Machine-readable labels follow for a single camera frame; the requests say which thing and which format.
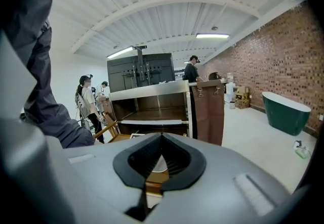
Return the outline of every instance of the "gray jacket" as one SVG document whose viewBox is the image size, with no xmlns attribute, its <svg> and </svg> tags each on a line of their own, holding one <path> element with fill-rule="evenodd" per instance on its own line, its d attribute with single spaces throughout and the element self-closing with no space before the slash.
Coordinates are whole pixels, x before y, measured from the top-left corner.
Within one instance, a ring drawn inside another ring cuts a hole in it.
<svg viewBox="0 0 324 224">
<path fill-rule="evenodd" d="M 5 27 L 17 55 L 37 80 L 24 106 L 27 122 L 38 126 L 45 135 L 57 137 L 63 148 L 93 145 L 91 133 L 70 118 L 51 90 L 52 29 L 47 20 L 51 6 L 52 0 L 21 0 Z"/>
</svg>

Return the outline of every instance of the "brick wall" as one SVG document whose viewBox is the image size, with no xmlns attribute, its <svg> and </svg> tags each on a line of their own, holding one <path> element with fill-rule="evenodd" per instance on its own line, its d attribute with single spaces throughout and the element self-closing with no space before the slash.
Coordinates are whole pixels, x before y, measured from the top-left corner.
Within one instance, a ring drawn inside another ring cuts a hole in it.
<svg viewBox="0 0 324 224">
<path fill-rule="evenodd" d="M 270 91 L 309 106 L 307 126 L 319 132 L 324 114 L 324 37 L 307 3 L 291 9 L 248 35 L 199 69 L 201 76 L 234 73 L 251 88 L 251 104 L 263 106 Z"/>
</svg>

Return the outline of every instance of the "green bathtub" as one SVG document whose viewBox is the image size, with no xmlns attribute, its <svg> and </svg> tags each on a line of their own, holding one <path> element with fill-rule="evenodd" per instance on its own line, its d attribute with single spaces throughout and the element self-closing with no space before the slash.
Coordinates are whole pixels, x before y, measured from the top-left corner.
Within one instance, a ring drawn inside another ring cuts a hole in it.
<svg viewBox="0 0 324 224">
<path fill-rule="evenodd" d="M 272 92 L 263 92 L 269 124 L 285 133 L 298 135 L 308 120 L 311 109 Z"/>
</svg>

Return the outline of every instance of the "white bathtub rim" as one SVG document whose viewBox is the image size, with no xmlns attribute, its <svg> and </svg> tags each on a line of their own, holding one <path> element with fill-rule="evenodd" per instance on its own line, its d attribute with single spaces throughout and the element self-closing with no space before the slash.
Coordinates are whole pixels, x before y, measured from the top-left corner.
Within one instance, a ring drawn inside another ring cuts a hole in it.
<svg viewBox="0 0 324 224">
<path fill-rule="evenodd" d="M 311 111 L 311 109 L 308 106 L 303 105 L 298 102 L 295 102 L 293 100 L 290 100 L 286 97 L 280 96 L 273 92 L 262 92 L 262 95 L 269 100 L 272 100 L 276 103 L 285 105 L 287 107 L 293 108 L 293 109 L 301 111 L 301 112 L 310 112 Z"/>
</svg>

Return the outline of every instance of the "fluorescent light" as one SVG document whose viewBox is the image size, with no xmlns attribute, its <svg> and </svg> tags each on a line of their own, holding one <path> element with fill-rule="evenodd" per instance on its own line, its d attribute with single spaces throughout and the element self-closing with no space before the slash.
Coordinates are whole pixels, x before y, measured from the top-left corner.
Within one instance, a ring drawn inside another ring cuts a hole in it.
<svg viewBox="0 0 324 224">
<path fill-rule="evenodd" d="M 121 50 L 121 51 L 119 51 L 119 52 L 116 52 L 116 53 L 114 53 L 114 54 L 112 54 L 112 55 L 110 55 L 110 56 L 107 56 L 107 58 L 108 58 L 108 59 L 112 59 L 112 58 L 114 58 L 114 57 L 117 57 L 117 56 L 120 55 L 120 54 L 125 53 L 125 52 L 130 52 L 130 51 L 132 51 L 133 49 L 134 49 L 134 47 L 133 47 L 133 46 L 130 46 L 130 47 L 125 48 L 125 49 L 123 49 L 123 50 Z"/>
<path fill-rule="evenodd" d="M 220 34 L 220 33 L 198 33 L 196 35 L 197 39 L 201 39 L 201 38 L 224 38 L 226 39 L 229 35 L 228 34 Z"/>
</svg>

